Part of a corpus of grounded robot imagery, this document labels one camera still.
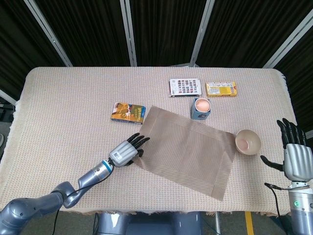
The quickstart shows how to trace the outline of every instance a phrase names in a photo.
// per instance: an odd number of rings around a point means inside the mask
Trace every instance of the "yellow box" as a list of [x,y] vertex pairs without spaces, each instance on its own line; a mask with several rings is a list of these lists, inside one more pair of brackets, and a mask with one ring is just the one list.
[[235,82],[207,82],[205,84],[206,96],[236,96]]

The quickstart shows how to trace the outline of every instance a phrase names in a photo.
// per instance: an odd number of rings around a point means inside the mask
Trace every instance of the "cable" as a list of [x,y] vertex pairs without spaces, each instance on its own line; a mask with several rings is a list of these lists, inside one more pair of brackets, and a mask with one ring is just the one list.
[[204,222],[207,224],[207,226],[213,231],[215,232],[217,235],[221,235],[220,233],[218,233],[215,229],[212,228],[211,225],[209,225],[209,223],[202,217],[202,219],[204,220]]
[[57,224],[57,218],[58,218],[59,211],[60,211],[60,209],[57,210],[57,213],[55,215],[52,235],[54,235],[54,232],[55,232],[55,226]]
[[276,196],[276,193],[274,192],[273,188],[272,187],[269,187],[268,185],[266,185],[270,190],[272,190],[272,192],[274,193],[274,197],[275,197],[275,203],[276,203],[276,210],[277,210],[277,214],[278,214],[278,218],[279,218],[279,221],[280,223],[282,224],[283,226],[283,229],[286,233],[286,235],[288,235],[288,232],[287,232],[287,229],[285,228],[284,224],[283,224],[283,220],[282,220],[282,217],[280,216],[280,213],[279,213],[279,208],[278,208],[278,200],[277,200],[277,196]]
[[83,190],[83,189],[86,189],[86,188],[90,188],[90,187],[92,187],[92,186],[95,186],[95,185],[97,185],[97,184],[99,184],[99,183],[105,181],[105,180],[113,173],[113,170],[114,170],[114,165],[113,165],[113,167],[112,167],[112,171],[109,173],[109,175],[108,175],[106,178],[104,178],[103,180],[100,180],[100,181],[97,182],[97,183],[94,183],[94,184],[92,184],[92,185],[88,185],[88,186],[79,188],[79,189],[75,190],[74,192],[71,192],[71,193],[67,196],[67,198],[71,197],[74,193],[77,193],[77,192],[79,192],[80,190]]
[[99,214],[94,214],[94,220],[93,220],[93,229],[92,229],[92,235],[97,235],[99,230]]

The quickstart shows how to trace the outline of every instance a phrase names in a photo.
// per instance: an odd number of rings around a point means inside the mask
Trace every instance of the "blue can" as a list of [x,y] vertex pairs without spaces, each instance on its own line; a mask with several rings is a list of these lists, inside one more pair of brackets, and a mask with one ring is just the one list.
[[191,119],[206,120],[211,114],[211,102],[206,98],[194,98],[191,105]]

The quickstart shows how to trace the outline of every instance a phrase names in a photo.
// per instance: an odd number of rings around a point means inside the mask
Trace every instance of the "brown egg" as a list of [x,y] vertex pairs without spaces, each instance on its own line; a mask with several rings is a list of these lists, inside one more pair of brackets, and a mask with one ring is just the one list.
[[196,101],[196,109],[200,112],[208,112],[210,110],[210,103],[207,99],[199,98]]

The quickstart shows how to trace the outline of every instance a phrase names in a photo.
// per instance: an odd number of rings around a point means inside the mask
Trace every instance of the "bowl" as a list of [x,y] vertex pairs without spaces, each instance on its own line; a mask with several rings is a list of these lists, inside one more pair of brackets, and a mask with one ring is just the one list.
[[236,135],[236,148],[239,152],[246,155],[254,155],[261,149],[260,137],[251,130],[244,129]]

